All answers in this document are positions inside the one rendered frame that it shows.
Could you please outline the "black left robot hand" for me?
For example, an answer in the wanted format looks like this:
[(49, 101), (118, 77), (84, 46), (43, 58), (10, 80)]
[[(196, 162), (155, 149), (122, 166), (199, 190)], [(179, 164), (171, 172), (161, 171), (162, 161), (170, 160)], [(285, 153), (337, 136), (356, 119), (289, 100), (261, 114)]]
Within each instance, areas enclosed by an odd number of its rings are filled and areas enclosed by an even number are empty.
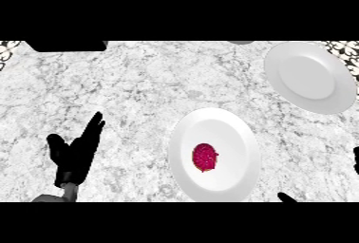
[(49, 155), (57, 165), (56, 187), (62, 187), (65, 183), (80, 185), (84, 182), (94, 159), (103, 125), (102, 113), (96, 112), (81, 136), (74, 139), (71, 144), (65, 143), (57, 134), (47, 136)]

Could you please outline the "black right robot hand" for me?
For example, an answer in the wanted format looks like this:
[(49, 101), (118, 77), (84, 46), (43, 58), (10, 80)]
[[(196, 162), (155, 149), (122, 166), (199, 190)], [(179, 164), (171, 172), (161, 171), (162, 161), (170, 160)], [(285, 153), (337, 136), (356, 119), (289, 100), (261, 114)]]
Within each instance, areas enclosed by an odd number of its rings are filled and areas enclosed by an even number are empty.
[[(354, 165), (353, 165), (353, 168), (354, 168), (354, 171), (356, 171), (356, 174), (359, 175), (359, 146), (356, 146), (353, 148), (353, 155), (354, 155)], [(286, 202), (286, 203), (294, 203), (297, 202), (294, 200), (292, 197), (289, 197), (285, 193), (278, 193), (278, 197), (281, 199), (282, 202)]]

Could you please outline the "pink frosted cupcake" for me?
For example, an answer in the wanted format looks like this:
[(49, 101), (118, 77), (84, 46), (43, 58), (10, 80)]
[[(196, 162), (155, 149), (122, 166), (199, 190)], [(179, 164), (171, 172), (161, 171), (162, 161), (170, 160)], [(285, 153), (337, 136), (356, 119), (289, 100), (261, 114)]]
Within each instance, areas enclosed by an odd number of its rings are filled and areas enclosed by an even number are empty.
[(207, 172), (214, 169), (217, 157), (218, 154), (210, 144), (201, 143), (196, 145), (192, 151), (192, 162), (201, 172)]

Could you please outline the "white plate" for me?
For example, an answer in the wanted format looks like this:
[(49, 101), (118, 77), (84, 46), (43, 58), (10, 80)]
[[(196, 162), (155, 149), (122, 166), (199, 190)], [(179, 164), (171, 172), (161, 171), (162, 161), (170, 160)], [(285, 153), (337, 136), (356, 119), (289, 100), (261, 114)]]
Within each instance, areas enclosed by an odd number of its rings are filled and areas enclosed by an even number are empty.
[(266, 79), (285, 100), (325, 115), (348, 110), (356, 83), (340, 59), (317, 45), (285, 42), (264, 56)]
[[(207, 143), (217, 162), (201, 171), (192, 160), (195, 147)], [(179, 121), (168, 144), (168, 162), (179, 187), (195, 201), (241, 201), (255, 187), (261, 152), (251, 128), (220, 108), (201, 108)]]

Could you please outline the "black appliance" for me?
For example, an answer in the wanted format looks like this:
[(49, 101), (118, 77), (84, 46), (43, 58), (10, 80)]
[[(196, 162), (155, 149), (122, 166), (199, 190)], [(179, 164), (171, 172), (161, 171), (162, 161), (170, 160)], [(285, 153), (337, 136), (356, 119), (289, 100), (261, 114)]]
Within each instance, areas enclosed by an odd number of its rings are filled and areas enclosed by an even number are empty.
[(103, 51), (106, 41), (46, 41), (32, 40), (26, 44), (37, 52)]

